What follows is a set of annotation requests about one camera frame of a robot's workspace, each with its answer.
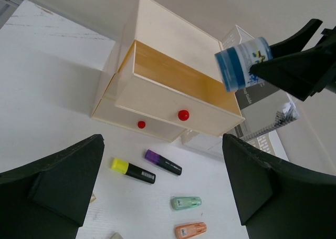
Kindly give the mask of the cream drawer cabinet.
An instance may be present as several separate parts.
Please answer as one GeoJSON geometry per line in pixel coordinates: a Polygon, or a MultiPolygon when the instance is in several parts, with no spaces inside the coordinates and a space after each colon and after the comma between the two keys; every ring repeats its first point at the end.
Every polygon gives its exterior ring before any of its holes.
{"type": "Polygon", "coordinates": [[[92,118],[173,142],[244,121],[215,54],[222,43],[153,0],[138,0],[100,77],[92,118]]]}

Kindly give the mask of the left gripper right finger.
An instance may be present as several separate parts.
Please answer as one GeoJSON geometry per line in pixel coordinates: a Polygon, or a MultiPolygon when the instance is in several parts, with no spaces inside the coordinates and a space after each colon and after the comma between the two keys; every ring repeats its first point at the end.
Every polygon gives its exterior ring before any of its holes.
{"type": "Polygon", "coordinates": [[[335,238],[335,176],[223,136],[226,169],[249,238],[335,238]]]}

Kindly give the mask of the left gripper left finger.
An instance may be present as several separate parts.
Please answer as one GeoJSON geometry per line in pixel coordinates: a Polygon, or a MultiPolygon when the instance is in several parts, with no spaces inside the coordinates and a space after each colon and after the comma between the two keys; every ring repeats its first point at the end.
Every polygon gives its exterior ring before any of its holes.
{"type": "Polygon", "coordinates": [[[76,238],[104,152],[94,134],[1,173],[1,238],[76,238]]]}

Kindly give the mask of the blue round jar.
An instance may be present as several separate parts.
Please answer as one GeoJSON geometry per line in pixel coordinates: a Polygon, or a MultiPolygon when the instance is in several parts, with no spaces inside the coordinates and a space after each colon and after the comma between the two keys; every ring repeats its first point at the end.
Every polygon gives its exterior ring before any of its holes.
{"type": "Polygon", "coordinates": [[[216,53],[215,59],[226,91],[232,92],[264,82],[250,69],[273,56],[267,41],[258,37],[216,53]]]}

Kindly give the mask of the grey setup guide booklet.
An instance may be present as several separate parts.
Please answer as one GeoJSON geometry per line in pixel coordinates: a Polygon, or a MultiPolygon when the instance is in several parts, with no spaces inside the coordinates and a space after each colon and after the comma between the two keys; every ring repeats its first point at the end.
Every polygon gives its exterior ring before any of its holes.
{"type": "Polygon", "coordinates": [[[268,82],[235,92],[245,120],[229,133],[244,140],[267,134],[300,118],[289,94],[268,82]]]}

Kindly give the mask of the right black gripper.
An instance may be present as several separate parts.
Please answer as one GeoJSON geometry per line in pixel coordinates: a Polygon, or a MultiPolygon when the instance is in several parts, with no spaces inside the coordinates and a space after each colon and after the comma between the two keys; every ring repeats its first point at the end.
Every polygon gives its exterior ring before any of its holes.
{"type": "Polygon", "coordinates": [[[250,72],[301,101],[323,89],[335,93],[335,27],[322,31],[315,49],[302,51],[322,23],[311,19],[291,37],[271,45],[273,59],[253,65],[250,72]]]}

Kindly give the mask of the yellow highlighter marker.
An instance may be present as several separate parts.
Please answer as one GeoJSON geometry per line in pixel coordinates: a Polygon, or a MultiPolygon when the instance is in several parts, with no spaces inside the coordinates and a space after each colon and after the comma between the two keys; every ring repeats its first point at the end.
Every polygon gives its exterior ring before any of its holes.
{"type": "Polygon", "coordinates": [[[119,158],[112,160],[111,169],[149,184],[154,184],[156,180],[154,173],[119,158]]]}

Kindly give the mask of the purple highlighter marker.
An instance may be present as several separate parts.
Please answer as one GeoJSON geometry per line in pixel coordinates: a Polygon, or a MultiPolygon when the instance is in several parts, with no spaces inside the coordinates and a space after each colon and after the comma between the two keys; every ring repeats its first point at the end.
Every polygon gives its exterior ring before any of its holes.
{"type": "Polygon", "coordinates": [[[174,162],[168,160],[167,158],[151,151],[147,150],[144,158],[148,160],[149,162],[157,165],[158,167],[165,169],[177,176],[180,176],[182,174],[182,167],[175,164],[174,162]]]}

